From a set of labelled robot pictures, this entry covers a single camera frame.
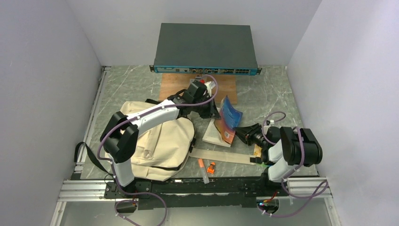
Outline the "orange blue paperback book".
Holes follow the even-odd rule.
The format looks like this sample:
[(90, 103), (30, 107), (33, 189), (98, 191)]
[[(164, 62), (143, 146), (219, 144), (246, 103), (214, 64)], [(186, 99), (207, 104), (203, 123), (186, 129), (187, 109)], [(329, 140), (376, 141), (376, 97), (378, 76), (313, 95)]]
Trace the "orange blue paperback book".
[(217, 108), (221, 119), (212, 119), (205, 131), (202, 141), (223, 147), (231, 147), (243, 112), (236, 110), (228, 96), (225, 96), (220, 108)]

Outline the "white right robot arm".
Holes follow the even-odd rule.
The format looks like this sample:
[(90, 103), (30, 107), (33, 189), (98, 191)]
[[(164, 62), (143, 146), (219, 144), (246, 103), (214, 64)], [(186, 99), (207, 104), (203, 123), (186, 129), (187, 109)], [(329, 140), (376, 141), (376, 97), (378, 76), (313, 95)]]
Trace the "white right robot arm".
[(261, 148), (261, 157), (256, 163), (264, 163), (268, 168), (265, 179), (259, 183), (264, 195), (271, 195), (281, 182), (300, 167), (319, 164), (323, 157), (322, 148), (310, 129), (291, 127), (262, 126), (257, 123), (247, 127), (235, 127), (235, 136), (244, 144)]

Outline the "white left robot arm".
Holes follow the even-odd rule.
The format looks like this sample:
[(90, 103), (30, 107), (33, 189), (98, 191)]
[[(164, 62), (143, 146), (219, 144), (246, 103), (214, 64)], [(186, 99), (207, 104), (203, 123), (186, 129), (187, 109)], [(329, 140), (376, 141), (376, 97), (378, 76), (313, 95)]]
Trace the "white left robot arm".
[(217, 88), (216, 81), (193, 81), (187, 89), (178, 91), (155, 106), (130, 116), (116, 112), (111, 117), (98, 149), (104, 149), (109, 154), (107, 160), (111, 162), (113, 176), (118, 182), (116, 190), (122, 197), (132, 196), (136, 189), (131, 157), (136, 151), (138, 138), (156, 126), (185, 117), (191, 112), (198, 113), (203, 119), (219, 119), (215, 95), (211, 93), (212, 89)]

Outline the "beige canvas backpack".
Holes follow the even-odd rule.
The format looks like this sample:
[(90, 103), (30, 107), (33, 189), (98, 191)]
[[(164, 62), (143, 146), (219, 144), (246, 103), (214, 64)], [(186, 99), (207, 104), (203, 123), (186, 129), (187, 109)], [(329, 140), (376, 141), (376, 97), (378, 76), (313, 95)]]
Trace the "beige canvas backpack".
[(187, 118), (168, 121), (141, 135), (126, 168), (135, 178), (165, 181), (183, 170), (189, 158), (253, 165), (248, 154), (191, 148), (194, 125)]

